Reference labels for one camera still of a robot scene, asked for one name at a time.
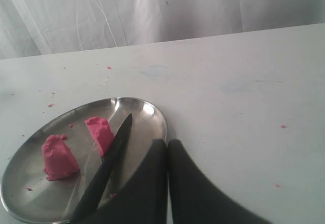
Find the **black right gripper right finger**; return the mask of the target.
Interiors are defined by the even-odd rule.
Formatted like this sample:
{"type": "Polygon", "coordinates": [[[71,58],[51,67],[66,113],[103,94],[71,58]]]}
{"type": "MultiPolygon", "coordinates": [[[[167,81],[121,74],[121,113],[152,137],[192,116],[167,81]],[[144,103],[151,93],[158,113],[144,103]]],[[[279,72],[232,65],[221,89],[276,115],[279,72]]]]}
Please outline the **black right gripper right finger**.
{"type": "Polygon", "coordinates": [[[269,223],[220,191],[178,139],[168,143],[173,223],[269,223]]]}

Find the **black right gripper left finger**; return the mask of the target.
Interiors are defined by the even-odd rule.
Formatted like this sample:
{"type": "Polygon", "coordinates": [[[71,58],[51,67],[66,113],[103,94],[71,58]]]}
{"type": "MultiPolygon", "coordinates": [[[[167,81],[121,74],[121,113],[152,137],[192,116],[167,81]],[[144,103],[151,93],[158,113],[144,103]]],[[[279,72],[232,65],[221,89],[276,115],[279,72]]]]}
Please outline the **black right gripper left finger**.
{"type": "Polygon", "coordinates": [[[125,186],[83,222],[166,223],[167,180],[167,146],[155,139],[125,186]]]}

